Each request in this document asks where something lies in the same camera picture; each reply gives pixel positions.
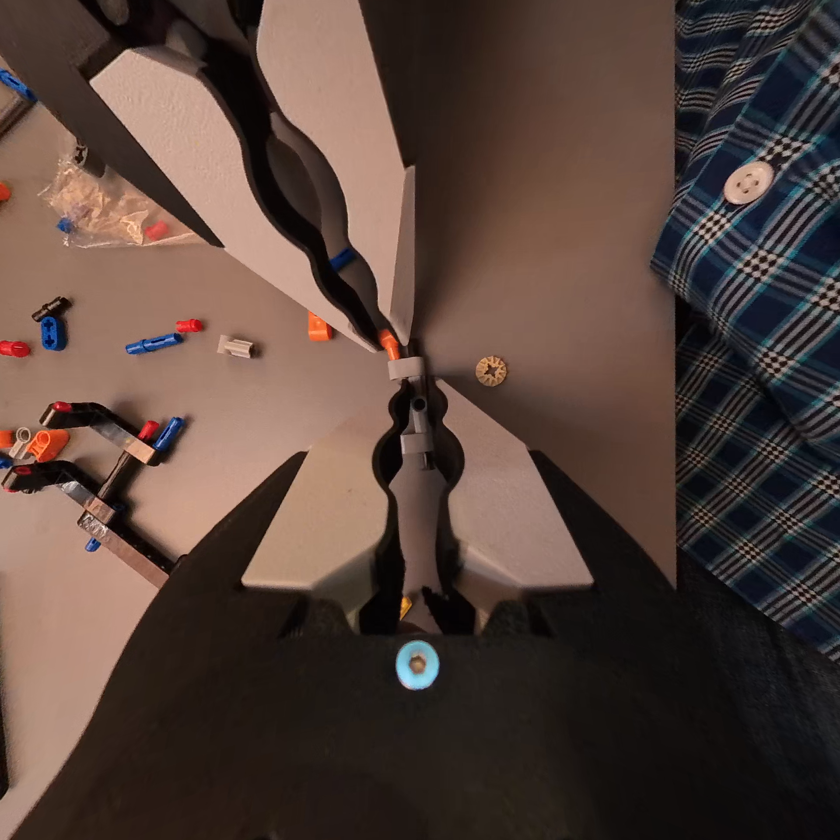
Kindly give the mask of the black lego technic frame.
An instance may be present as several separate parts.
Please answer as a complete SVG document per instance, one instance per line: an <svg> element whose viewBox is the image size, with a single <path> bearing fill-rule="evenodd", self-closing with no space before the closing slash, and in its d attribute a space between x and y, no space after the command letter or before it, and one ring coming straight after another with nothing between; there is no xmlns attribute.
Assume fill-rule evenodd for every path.
<svg viewBox="0 0 840 840"><path fill-rule="evenodd" d="M137 428L95 402L53 402L39 421L41 429L92 430L119 450L117 463L99 481L78 463L59 456L44 464L35 462L33 457L29 463L7 469L2 489L31 495L57 488L80 509L77 525L89 537L86 550L90 551L96 543L161 588L174 570L175 561L130 525L125 491L140 468L155 467L165 461L186 425L185 419L174 416L164 426L149 421Z"/></svg>

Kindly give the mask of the clear plastic bag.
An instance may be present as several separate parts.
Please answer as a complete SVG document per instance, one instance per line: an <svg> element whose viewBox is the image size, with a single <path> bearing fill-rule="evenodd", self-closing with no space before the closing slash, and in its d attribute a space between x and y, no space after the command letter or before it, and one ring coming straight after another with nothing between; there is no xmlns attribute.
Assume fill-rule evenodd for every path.
<svg viewBox="0 0 840 840"><path fill-rule="evenodd" d="M72 220L70 235L59 232L63 246L72 249L162 249L201 245L203 240L184 223L128 181L107 168L101 178L79 170L68 156L59 159L56 172L38 198L55 215ZM144 229L158 221L168 223L170 236L157 243L144 238Z"/></svg>

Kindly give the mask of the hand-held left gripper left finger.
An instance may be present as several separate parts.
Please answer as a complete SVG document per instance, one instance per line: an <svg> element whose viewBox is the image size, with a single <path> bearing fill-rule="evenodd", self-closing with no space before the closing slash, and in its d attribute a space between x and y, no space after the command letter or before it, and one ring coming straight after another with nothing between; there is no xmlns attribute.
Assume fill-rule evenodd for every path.
<svg viewBox="0 0 840 840"><path fill-rule="evenodd" d="M391 484L403 467L406 385L343 421L305 454L241 582L338 603L362 634L400 622L406 562Z"/></svg>

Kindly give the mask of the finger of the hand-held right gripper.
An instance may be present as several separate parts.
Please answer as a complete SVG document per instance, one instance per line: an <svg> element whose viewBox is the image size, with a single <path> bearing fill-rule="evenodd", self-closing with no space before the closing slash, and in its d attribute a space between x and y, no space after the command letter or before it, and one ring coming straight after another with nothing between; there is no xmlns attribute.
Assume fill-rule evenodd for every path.
<svg viewBox="0 0 840 840"><path fill-rule="evenodd" d="M416 169L403 163L360 3L264 2L255 50L280 110L275 128L314 186L329 255L362 258L365 304L408 344Z"/></svg>
<svg viewBox="0 0 840 840"><path fill-rule="evenodd" d="M382 316L361 257L329 263L319 202L256 57L257 25L172 25L124 49L91 87L221 248L371 352Z"/></svg>

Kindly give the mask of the dark blue jeans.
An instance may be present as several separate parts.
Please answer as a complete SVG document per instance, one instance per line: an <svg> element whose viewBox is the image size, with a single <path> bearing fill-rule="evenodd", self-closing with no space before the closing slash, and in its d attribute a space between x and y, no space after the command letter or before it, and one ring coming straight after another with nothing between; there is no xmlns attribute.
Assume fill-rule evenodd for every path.
<svg viewBox="0 0 840 840"><path fill-rule="evenodd" d="M742 727L795 807L797 836L838 838L838 664L683 552L677 591L707 636Z"/></svg>

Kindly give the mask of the blue plaid shirt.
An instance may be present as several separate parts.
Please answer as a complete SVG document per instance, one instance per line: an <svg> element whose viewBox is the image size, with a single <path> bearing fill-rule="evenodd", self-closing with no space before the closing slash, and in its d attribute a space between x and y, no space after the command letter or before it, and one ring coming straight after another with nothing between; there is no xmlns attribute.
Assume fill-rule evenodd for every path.
<svg viewBox="0 0 840 840"><path fill-rule="evenodd" d="M837 664L839 3L675 11L677 545Z"/></svg>

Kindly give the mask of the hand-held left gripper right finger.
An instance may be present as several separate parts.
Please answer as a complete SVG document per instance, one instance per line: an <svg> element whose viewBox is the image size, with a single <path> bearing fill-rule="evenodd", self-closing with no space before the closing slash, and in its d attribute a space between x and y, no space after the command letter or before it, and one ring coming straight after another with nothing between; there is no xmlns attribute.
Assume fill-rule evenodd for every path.
<svg viewBox="0 0 840 840"><path fill-rule="evenodd" d="M429 382L438 586L427 607L443 634L471 635L503 602L584 592L594 578L529 448L444 380Z"/></svg>

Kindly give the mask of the grey lego axle assembly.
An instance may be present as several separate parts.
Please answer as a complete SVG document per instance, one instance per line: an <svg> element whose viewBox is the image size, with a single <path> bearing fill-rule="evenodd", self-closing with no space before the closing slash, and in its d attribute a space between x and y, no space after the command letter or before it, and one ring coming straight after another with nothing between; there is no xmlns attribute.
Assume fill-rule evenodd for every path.
<svg viewBox="0 0 840 840"><path fill-rule="evenodd" d="M414 458L420 469L434 467L434 443L428 418L427 376L421 356L406 356L387 363L389 379L408 385L408 415L401 433L402 455Z"/></svg>

